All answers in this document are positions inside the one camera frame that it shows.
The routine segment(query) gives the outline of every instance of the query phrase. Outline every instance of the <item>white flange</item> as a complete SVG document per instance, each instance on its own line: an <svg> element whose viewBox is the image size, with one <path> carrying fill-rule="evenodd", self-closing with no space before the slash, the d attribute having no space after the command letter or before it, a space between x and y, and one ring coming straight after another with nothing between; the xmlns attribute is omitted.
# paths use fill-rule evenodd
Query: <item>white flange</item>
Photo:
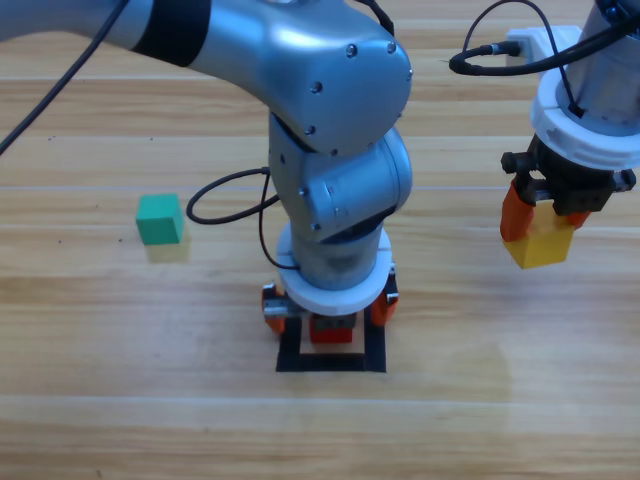
<svg viewBox="0 0 640 480"><path fill-rule="evenodd" d="M293 266L291 251L291 226L287 225L278 242L278 263ZM307 282L296 270L280 270L280 279L285 291L302 308L319 315L350 315L371 305L384 290L391 270L391 241L382 230L378 255L373 271L359 285L347 290L323 290Z"/></svg>
<svg viewBox="0 0 640 480"><path fill-rule="evenodd" d="M547 72L531 108L531 125L542 143L583 167L626 170L640 165L640 134L610 137L575 123L558 105L556 91L561 80L558 69Z"/></svg>

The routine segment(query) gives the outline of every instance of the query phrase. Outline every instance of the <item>wooden table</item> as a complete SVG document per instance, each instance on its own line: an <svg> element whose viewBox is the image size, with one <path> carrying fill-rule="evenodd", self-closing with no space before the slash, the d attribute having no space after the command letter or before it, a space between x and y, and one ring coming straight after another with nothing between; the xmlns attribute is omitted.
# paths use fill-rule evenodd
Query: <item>wooden table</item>
<svg viewBox="0 0 640 480"><path fill-rule="evenodd" d="M487 1L384 2L415 84L415 191L387 222L401 303L388 374L278 374L255 219L145 250L144 193L266 163L266 109L219 80L102 47L0 159L0 479L622 480L640 476L640 196L615 196L565 264L521 271L498 225L527 78L447 60ZM590 2L539 2L582 24ZM538 25L522 5L476 43ZM0 45L0 129L86 45ZM255 203L261 179L206 199ZM285 221L267 214L271 248Z"/></svg>

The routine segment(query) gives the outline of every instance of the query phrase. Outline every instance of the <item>red block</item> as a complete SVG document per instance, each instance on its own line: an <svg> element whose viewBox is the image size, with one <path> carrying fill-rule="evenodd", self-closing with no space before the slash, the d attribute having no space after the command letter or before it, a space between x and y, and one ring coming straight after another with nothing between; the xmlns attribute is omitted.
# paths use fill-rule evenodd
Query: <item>red block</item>
<svg viewBox="0 0 640 480"><path fill-rule="evenodd" d="M533 214L533 206L520 200L514 180L502 204L502 239L505 242L516 242L524 238L533 221Z"/></svg>
<svg viewBox="0 0 640 480"><path fill-rule="evenodd" d="M315 322L311 319L311 343L351 343L353 341L353 329L332 328L317 331Z"/></svg>
<svg viewBox="0 0 640 480"><path fill-rule="evenodd" d="M567 215L567 220L569 220L569 223L578 230L579 228L582 228L584 222L589 218L589 215L591 215L591 212L572 213L571 215Z"/></svg>

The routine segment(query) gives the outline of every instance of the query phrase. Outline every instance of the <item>black square outline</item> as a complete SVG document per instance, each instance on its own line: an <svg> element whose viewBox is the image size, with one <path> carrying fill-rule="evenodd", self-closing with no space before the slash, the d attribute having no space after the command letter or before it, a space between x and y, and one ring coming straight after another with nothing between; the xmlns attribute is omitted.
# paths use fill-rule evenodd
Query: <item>black square outline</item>
<svg viewBox="0 0 640 480"><path fill-rule="evenodd" d="M288 318L280 336L276 372L387 372L384 327L371 322L371 307L364 311L364 353L300 353L302 321Z"/></svg>

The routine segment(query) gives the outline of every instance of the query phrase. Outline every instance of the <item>white mount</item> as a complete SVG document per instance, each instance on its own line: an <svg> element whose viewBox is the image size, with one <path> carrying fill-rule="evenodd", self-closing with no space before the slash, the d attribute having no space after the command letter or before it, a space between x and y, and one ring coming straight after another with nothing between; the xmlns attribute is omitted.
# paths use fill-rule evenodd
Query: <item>white mount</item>
<svg viewBox="0 0 640 480"><path fill-rule="evenodd" d="M558 50L575 45L582 34L576 26L552 27ZM512 30L508 40L522 45L520 57L508 63L531 63L553 55L546 29ZM558 103L558 69L542 75L538 94L531 107L531 125L540 140L570 162L597 170L626 170L640 165L640 134L610 137L588 130L571 120Z"/></svg>
<svg viewBox="0 0 640 480"><path fill-rule="evenodd" d="M291 251L291 226L287 225L278 242L278 263L294 266ZM302 308L325 316L350 315L371 305L384 290L391 271L391 241L382 230L376 264L371 274L359 285L347 290L323 290L307 282L296 270L280 269L280 279L285 291Z"/></svg>

